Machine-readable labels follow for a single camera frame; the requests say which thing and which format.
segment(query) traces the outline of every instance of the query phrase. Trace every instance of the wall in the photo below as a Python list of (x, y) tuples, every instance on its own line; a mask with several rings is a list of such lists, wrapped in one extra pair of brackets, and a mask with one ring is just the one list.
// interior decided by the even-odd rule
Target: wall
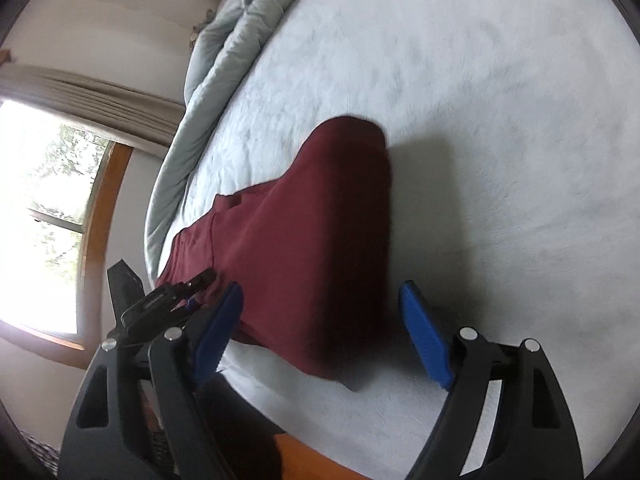
[(4, 42), (20, 62), (180, 102), (189, 36), (218, 0), (31, 0)]
[[(70, 70), (182, 101), (191, 27), (217, 0), (32, 0), (4, 48), (19, 62)], [(118, 196), (107, 266), (123, 258), (146, 283), (142, 252), (149, 195), (161, 161), (132, 154)], [(103, 290), (102, 331), (113, 327)], [(0, 339), (0, 398), (20, 428), (59, 446), (84, 372)]]

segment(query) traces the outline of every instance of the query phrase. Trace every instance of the red cloth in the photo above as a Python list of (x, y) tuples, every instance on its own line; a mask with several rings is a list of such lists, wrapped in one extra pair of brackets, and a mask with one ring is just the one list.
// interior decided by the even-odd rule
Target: red cloth
[(332, 377), (335, 360), (382, 327), (390, 222), (385, 137), (368, 121), (320, 124), (287, 172), (231, 196), (183, 229), (158, 278), (186, 281), (206, 267), (244, 291), (234, 338), (270, 348), (303, 372)]

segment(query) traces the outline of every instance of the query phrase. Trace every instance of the beige curtain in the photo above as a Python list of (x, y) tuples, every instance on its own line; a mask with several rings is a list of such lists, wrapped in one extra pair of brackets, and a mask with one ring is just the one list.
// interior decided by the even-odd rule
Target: beige curtain
[(164, 157), (184, 105), (62, 70), (5, 62), (0, 100), (55, 112), (96, 134)]

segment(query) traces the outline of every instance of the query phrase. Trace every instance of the white bed sheet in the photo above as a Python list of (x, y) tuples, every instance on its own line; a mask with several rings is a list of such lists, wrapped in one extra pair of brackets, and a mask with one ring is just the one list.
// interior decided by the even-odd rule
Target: white bed sheet
[[(413, 279), (491, 340), (537, 338), (588, 472), (640, 400), (639, 96), (640, 46), (610, 0), (298, 0), (191, 175), (161, 268), (216, 193), (280, 176), (321, 121), (376, 121), (390, 305)], [(234, 342), (223, 365), (284, 430), (374, 479), (404, 478), (445, 397), (400, 343), (361, 364), (357, 392)]]

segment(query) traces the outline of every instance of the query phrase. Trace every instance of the orange surface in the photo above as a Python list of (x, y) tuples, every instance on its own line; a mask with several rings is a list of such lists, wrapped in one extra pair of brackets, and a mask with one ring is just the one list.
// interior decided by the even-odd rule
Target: orange surface
[(274, 435), (273, 438), (282, 458), (282, 480), (369, 480), (288, 434)]

